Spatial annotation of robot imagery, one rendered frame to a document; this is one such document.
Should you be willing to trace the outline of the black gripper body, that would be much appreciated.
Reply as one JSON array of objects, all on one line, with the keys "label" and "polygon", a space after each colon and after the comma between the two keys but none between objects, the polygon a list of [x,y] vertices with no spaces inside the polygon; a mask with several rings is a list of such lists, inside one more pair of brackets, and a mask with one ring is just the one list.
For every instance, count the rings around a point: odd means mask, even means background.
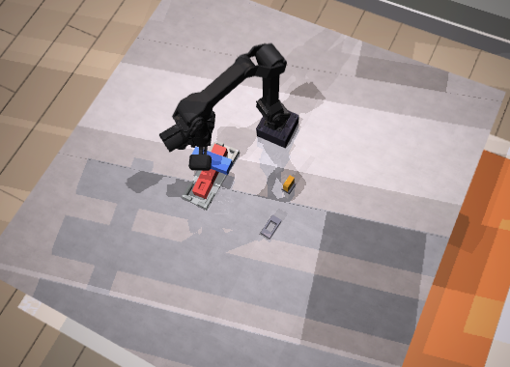
[{"label": "black gripper body", "polygon": [[[210,123],[215,123],[215,113],[212,111],[212,117],[207,121],[208,132],[200,137],[188,137],[188,139],[192,139],[195,146],[199,147],[199,155],[190,155],[189,156],[189,168],[191,170],[196,171],[209,171],[212,167],[212,157],[207,155],[208,146],[211,145],[212,142],[212,130],[210,129]],[[205,148],[205,149],[204,149]],[[204,154],[203,154],[204,151]]]}]

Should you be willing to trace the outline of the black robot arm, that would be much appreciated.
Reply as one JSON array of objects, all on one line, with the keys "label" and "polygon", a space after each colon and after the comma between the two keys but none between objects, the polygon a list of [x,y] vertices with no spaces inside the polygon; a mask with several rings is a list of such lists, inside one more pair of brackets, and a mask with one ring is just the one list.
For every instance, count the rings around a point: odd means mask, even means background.
[{"label": "black robot arm", "polygon": [[[259,66],[250,58],[255,57]],[[213,107],[239,86],[246,78],[263,78],[263,97],[257,100],[257,109],[266,119],[264,126],[281,131],[291,114],[279,100],[279,75],[285,72],[287,61],[270,43],[253,45],[251,50],[237,58],[228,70],[200,93],[182,99],[172,118],[175,125],[162,132],[159,137],[171,153],[195,148],[192,136],[200,138],[208,132],[207,120],[212,117]]]}]

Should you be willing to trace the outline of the red rectangular block with two sockets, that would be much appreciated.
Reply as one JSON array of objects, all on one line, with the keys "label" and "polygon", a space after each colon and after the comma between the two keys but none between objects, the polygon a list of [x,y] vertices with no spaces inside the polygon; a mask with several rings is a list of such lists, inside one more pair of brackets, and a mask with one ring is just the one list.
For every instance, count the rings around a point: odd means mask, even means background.
[{"label": "red rectangular block with two sockets", "polygon": [[[212,153],[226,157],[228,151],[227,148],[214,144]],[[202,171],[195,186],[192,189],[194,195],[207,199],[218,173],[219,172],[213,169],[209,171]]]}]

